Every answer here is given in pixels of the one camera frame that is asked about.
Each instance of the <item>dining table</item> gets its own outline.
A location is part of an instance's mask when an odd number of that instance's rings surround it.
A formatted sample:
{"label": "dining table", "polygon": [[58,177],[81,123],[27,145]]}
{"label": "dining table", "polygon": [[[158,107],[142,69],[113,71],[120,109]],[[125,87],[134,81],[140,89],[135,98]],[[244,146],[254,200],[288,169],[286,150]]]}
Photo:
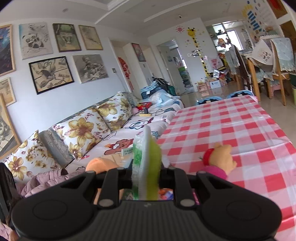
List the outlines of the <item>dining table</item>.
{"label": "dining table", "polygon": [[230,144],[237,167],[227,180],[274,201],[282,212],[275,238],[296,240],[296,149],[253,96],[181,109],[157,142],[187,174],[204,168],[202,157],[216,142]]}

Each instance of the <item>red box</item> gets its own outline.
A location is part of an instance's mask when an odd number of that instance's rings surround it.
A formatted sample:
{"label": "red box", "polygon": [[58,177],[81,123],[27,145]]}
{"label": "red box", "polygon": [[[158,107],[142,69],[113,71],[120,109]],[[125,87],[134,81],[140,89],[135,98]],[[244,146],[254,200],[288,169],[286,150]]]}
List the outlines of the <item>red box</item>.
{"label": "red box", "polygon": [[150,106],[152,106],[151,102],[142,102],[137,105],[137,108],[138,110],[144,110],[144,109],[148,109]]}

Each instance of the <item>green sponge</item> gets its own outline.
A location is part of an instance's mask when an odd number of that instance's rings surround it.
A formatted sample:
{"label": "green sponge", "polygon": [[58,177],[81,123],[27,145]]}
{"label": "green sponge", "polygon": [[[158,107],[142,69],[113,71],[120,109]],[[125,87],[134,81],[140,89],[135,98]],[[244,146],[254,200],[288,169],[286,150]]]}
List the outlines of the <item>green sponge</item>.
{"label": "green sponge", "polygon": [[135,200],[158,200],[161,149],[155,143],[149,126],[133,141],[133,196]]}

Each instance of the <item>tiled floor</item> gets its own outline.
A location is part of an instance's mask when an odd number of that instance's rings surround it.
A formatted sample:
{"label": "tiled floor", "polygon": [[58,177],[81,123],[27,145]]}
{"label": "tiled floor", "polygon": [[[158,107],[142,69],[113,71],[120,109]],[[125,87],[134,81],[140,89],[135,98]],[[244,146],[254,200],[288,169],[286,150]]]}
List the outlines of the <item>tiled floor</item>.
{"label": "tiled floor", "polygon": [[[194,106],[197,101],[210,96],[220,96],[226,98],[230,93],[237,91],[235,82],[228,83],[228,86],[209,90],[209,95],[201,96],[200,92],[194,92],[181,96],[185,107]],[[269,99],[265,93],[261,93],[262,108],[275,120],[275,122],[283,129],[294,146],[296,146],[296,106],[294,104],[293,95],[286,96],[287,105],[283,106],[281,102],[281,92],[275,91],[274,98]]]}

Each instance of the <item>picture frame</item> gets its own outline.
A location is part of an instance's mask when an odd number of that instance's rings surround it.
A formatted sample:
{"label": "picture frame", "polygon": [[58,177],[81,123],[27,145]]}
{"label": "picture frame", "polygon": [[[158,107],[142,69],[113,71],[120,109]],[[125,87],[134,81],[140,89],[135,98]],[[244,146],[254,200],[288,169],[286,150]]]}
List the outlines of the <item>picture frame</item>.
{"label": "picture frame", "polygon": [[6,106],[16,102],[9,77],[0,80],[0,94],[2,94]]}
{"label": "picture frame", "polygon": [[46,22],[19,24],[22,59],[53,54]]}
{"label": "picture frame", "polygon": [[9,118],[2,94],[0,94],[0,159],[15,151],[20,146],[14,127]]}
{"label": "picture frame", "polygon": [[0,26],[0,76],[16,70],[13,55],[12,24]]}
{"label": "picture frame", "polygon": [[86,50],[103,50],[95,27],[78,25]]}
{"label": "picture frame", "polygon": [[66,56],[29,63],[37,95],[73,83]]}
{"label": "picture frame", "polygon": [[146,62],[145,56],[139,44],[131,43],[133,49],[137,55],[139,62]]}
{"label": "picture frame", "polygon": [[53,23],[54,36],[59,52],[81,51],[75,26],[68,23]]}
{"label": "picture frame", "polygon": [[73,60],[81,84],[109,77],[100,54],[73,55]]}

